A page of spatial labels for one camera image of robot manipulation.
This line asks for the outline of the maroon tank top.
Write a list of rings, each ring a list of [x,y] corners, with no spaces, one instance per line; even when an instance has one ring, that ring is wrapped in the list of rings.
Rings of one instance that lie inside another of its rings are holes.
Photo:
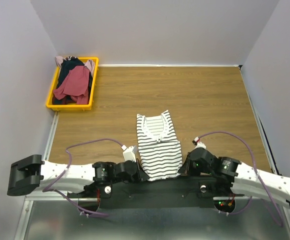
[[[86,105],[89,103],[90,71],[83,65],[70,70],[58,88],[53,90],[52,103],[66,105],[76,103]]]

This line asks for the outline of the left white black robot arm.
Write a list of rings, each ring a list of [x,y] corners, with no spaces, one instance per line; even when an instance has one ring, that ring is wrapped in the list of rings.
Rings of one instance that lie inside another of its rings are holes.
[[[91,197],[96,186],[139,183],[148,179],[140,164],[132,160],[75,165],[45,161],[41,155],[34,154],[11,164],[7,195],[18,197],[57,190]]]

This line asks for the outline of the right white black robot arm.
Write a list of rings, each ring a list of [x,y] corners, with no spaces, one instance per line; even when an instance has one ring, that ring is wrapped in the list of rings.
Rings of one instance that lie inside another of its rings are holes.
[[[231,157],[217,157],[202,147],[187,154],[178,172],[200,179],[203,198],[256,197],[290,209],[290,177],[257,170]]]

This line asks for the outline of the black white striped tank top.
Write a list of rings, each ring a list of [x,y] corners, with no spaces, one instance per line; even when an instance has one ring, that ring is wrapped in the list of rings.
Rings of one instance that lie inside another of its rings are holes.
[[[141,167],[149,181],[177,178],[182,149],[168,110],[157,116],[138,114],[136,133]]]

